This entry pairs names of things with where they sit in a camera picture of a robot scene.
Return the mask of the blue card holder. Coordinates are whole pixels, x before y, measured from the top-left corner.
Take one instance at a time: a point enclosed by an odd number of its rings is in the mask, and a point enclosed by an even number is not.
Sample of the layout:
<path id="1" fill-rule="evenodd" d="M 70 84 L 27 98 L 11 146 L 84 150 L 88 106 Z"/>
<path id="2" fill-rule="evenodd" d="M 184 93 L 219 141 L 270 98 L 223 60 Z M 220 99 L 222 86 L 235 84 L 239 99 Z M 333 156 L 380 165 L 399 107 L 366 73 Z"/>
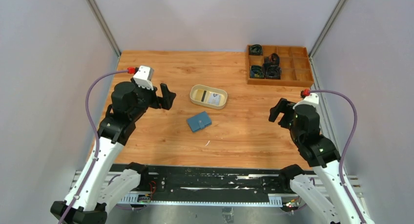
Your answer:
<path id="1" fill-rule="evenodd" d="M 186 122 L 193 133 L 205 129 L 212 124 L 212 120 L 206 111 L 188 118 Z"/>

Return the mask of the cream oval tray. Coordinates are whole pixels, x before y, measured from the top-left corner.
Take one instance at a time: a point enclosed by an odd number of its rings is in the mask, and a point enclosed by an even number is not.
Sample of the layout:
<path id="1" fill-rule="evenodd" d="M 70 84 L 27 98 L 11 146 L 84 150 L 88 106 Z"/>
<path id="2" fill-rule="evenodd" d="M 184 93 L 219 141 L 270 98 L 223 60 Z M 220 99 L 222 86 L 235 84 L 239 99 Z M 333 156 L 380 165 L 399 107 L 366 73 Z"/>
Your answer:
<path id="1" fill-rule="evenodd" d="M 223 109 L 228 99 L 225 90 L 201 84 L 193 86 L 189 96 L 193 104 L 217 110 Z"/>

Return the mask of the white printed card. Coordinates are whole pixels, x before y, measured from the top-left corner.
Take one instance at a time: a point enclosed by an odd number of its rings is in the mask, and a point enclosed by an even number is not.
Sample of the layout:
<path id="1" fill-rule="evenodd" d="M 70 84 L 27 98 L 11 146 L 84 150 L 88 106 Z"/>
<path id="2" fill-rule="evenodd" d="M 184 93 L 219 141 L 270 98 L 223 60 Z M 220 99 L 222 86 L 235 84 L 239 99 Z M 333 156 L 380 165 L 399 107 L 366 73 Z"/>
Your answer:
<path id="1" fill-rule="evenodd" d="M 221 96 L 220 94 L 217 93 L 210 93 L 207 103 L 208 104 L 212 104 L 212 105 L 216 105 L 219 106 L 220 105 L 220 101 L 221 101 Z"/>

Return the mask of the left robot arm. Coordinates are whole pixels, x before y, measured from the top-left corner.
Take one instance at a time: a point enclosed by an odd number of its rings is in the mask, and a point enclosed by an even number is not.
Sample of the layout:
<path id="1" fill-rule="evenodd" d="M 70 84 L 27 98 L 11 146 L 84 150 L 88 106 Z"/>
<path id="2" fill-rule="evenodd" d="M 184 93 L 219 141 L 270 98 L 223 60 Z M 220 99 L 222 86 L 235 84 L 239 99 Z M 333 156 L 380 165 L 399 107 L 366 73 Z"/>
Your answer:
<path id="1" fill-rule="evenodd" d="M 101 187 L 118 154 L 136 128 L 136 121 L 149 109 L 172 107 L 176 93 L 160 84 L 144 88 L 131 81 L 115 85 L 105 118 L 95 130 L 96 142 L 90 157 L 73 189 L 64 201 L 53 202 L 50 212 L 61 224 L 104 224 L 113 207 L 130 190 L 141 184 L 147 167 L 130 163 L 106 189 Z"/>

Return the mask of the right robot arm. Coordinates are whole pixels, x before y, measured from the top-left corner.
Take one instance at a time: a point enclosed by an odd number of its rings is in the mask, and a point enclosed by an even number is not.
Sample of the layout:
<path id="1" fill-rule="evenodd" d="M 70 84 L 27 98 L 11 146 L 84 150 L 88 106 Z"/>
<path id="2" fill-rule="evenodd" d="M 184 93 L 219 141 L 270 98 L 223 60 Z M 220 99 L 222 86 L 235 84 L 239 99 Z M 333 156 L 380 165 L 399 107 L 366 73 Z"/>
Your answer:
<path id="1" fill-rule="evenodd" d="M 317 95 L 305 97 L 299 103 L 281 98 L 269 111 L 269 121 L 279 114 L 279 125 L 288 129 L 299 154 L 313 169 L 328 194 L 325 197 L 305 176 L 297 164 L 285 167 L 281 176 L 294 193 L 319 217 L 324 224 L 372 224 L 344 169 L 334 143 L 320 133 L 320 116 L 316 106 Z"/>

